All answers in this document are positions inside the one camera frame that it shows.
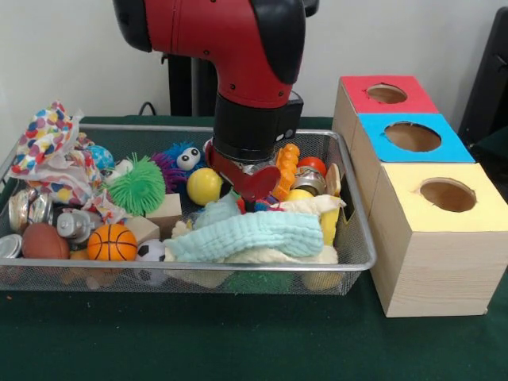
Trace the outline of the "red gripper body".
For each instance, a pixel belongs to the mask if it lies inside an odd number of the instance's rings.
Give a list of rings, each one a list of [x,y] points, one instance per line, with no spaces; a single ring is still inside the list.
[[[208,166],[247,202],[268,196],[281,178],[281,171],[271,161],[246,164],[231,160],[219,153],[211,140],[204,144],[204,153]]]

